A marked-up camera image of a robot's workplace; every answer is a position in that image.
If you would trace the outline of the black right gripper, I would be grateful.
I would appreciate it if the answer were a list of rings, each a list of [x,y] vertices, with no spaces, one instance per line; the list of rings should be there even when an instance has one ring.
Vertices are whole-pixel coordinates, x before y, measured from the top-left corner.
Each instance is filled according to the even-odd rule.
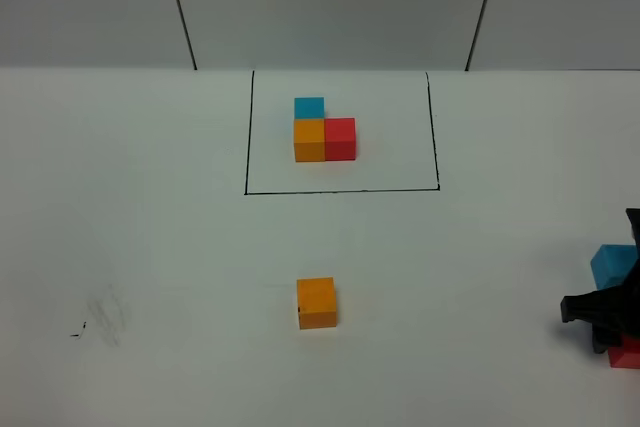
[[[639,254],[639,209],[627,208]],[[614,286],[576,296],[565,296],[560,303],[561,321],[583,321],[591,325],[592,348],[604,353],[611,347],[623,345],[622,332],[639,336],[639,259],[626,276],[622,287]]]

